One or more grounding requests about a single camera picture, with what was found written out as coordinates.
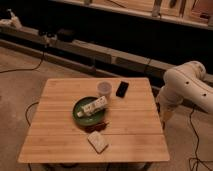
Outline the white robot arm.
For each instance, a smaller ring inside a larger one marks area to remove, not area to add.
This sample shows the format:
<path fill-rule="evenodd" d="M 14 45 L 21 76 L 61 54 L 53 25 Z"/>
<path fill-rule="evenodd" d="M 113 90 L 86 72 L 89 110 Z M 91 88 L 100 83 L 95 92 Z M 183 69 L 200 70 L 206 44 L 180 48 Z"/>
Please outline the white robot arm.
<path fill-rule="evenodd" d="M 199 61 L 186 62 L 164 73 L 164 85 L 156 97 L 162 125 L 184 99 L 213 114 L 213 87 L 204 82 L 205 75 L 206 69 Z"/>

